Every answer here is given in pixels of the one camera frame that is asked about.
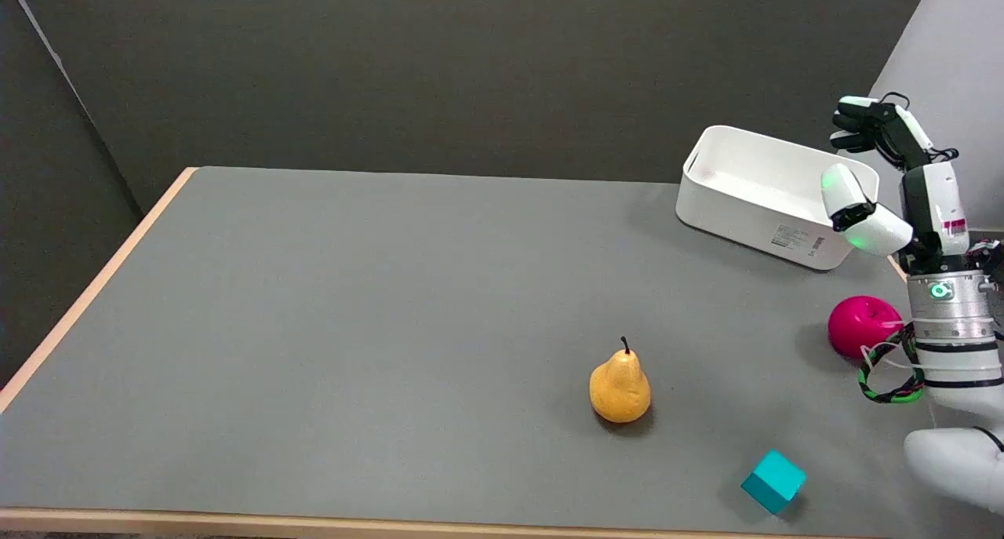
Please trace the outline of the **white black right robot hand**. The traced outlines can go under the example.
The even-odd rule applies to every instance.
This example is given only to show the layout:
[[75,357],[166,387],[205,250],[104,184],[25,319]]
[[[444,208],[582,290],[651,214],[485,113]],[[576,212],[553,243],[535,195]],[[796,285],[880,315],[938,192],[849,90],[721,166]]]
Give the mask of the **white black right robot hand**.
[[831,146],[849,153],[875,151],[900,171],[900,213],[871,199],[844,163],[820,177],[824,211],[851,246],[893,256],[908,277],[968,268],[969,231],[953,160],[954,148],[938,150],[900,93],[881,99],[843,96],[833,113],[838,132]]

